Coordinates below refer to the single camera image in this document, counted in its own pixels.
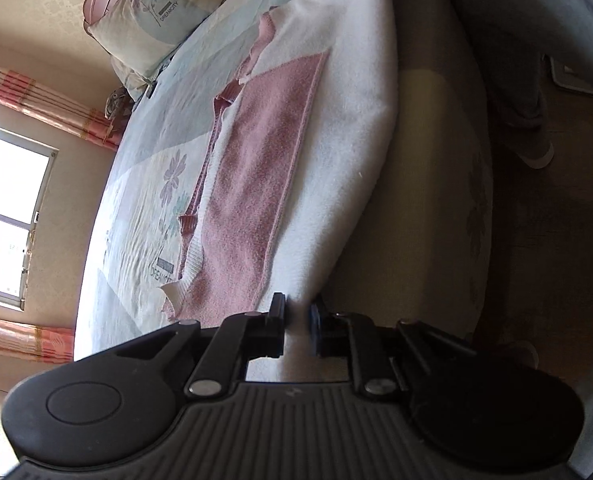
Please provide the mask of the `near patchwork pillow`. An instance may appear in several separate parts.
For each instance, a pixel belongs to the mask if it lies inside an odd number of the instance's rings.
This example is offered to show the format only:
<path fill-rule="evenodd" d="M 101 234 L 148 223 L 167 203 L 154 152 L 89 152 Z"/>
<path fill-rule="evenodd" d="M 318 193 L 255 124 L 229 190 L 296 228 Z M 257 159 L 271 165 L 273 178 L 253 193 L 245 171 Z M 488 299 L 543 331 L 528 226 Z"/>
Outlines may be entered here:
<path fill-rule="evenodd" d="M 84 29 L 111 56 L 144 78 L 224 0 L 118 0 Z"/>

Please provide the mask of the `orange curtain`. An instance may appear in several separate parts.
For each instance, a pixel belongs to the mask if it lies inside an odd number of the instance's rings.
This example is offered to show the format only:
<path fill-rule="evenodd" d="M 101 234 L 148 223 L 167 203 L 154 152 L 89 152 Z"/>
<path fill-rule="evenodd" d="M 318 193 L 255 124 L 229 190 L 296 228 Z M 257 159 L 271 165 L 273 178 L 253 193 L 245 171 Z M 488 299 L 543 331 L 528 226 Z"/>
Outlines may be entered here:
<path fill-rule="evenodd" d="M 122 133 L 103 112 L 70 99 L 14 70 L 0 67 L 0 105 L 82 140 L 118 149 Z"/>
<path fill-rule="evenodd" d="M 0 356 L 47 364 L 73 361 L 74 330 L 0 319 Z"/>

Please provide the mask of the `patchwork pillow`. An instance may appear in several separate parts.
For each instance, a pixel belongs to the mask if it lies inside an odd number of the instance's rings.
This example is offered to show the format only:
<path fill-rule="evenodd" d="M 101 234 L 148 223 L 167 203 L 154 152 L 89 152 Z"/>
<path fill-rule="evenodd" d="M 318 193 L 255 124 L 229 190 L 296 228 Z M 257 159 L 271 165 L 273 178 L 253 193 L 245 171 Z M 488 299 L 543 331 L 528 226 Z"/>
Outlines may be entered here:
<path fill-rule="evenodd" d="M 110 63 L 114 70 L 114 74 L 118 77 L 118 80 L 121 82 L 130 98 L 134 102 L 138 102 L 147 92 L 150 86 L 150 81 L 122 63 L 115 56 L 110 58 Z"/>
<path fill-rule="evenodd" d="M 144 78 L 224 0 L 118 0 L 84 29 L 111 56 Z"/>

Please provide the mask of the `pink and white knit sweater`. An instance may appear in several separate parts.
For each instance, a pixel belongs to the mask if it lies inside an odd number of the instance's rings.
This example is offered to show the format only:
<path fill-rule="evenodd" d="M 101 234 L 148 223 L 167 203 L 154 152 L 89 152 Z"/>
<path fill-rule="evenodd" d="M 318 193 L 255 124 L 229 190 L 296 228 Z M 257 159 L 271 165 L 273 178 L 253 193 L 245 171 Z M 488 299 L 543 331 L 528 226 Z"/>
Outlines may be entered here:
<path fill-rule="evenodd" d="M 307 309 L 373 192 L 397 119 L 392 0 L 290 0 L 265 12 L 215 97 L 213 127 L 180 218 L 175 320 L 215 326 L 288 301 L 286 352 L 262 382 L 335 377 L 316 365 Z"/>

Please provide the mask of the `patchwork pastel bed sheet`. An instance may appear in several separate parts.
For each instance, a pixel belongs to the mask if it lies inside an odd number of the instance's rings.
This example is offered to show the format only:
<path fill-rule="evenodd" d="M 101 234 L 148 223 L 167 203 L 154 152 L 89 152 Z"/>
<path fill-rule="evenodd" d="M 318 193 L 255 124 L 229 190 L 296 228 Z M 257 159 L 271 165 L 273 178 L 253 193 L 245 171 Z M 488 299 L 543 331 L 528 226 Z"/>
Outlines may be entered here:
<path fill-rule="evenodd" d="M 203 166 L 215 97 L 248 55 L 261 16 L 289 1 L 226 0 L 140 100 L 92 232 L 76 356 L 176 321 L 164 288 L 177 278 L 179 220 Z M 447 0 L 392 4 L 397 119 L 373 192 L 317 294 L 379 323 L 420 318 L 464 335 L 483 306 L 491 244 L 481 87 Z"/>

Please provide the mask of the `far patchwork pillow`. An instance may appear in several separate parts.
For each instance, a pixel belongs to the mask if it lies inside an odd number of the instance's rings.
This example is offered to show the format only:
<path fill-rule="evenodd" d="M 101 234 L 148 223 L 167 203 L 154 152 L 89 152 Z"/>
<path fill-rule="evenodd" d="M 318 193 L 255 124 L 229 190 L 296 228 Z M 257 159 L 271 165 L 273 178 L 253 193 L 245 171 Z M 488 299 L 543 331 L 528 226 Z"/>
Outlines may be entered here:
<path fill-rule="evenodd" d="M 122 63 L 115 56 L 110 58 L 110 63 L 114 70 L 114 74 L 118 77 L 118 80 L 121 82 L 130 98 L 134 102 L 138 102 L 147 92 L 150 86 L 150 81 Z"/>

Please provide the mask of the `small dark object on bed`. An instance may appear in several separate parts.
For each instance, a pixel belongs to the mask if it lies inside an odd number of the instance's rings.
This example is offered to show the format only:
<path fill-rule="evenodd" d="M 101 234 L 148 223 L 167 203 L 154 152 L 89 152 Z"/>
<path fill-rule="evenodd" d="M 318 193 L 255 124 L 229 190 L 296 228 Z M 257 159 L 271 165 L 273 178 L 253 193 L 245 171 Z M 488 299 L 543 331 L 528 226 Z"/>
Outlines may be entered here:
<path fill-rule="evenodd" d="M 148 84 L 148 88 L 146 91 L 146 98 L 150 99 L 152 97 L 152 94 L 155 92 L 155 88 L 156 88 L 156 83 L 158 81 L 153 81 L 151 84 Z"/>

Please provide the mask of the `right orange curtain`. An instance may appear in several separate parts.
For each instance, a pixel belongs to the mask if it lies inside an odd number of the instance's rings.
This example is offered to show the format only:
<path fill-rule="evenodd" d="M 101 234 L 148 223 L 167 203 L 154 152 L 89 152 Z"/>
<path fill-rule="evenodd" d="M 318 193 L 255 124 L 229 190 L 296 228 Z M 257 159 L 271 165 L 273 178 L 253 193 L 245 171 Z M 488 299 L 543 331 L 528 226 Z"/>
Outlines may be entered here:
<path fill-rule="evenodd" d="M 122 133 L 103 112 L 70 99 L 14 70 L 0 67 L 0 105 L 82 140 L 118 149 Z"/>

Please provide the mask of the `left orange curtain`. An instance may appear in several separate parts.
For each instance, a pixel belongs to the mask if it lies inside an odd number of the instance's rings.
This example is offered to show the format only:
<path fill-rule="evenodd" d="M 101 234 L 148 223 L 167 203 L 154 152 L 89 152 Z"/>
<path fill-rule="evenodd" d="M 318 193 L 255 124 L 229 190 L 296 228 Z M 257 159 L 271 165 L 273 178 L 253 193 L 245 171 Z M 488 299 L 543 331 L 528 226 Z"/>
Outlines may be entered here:
<path fill-rule="evenodd" d="M 74 330 L 0 319 L 0 356 L 47 364 L 73 361 Z"/>

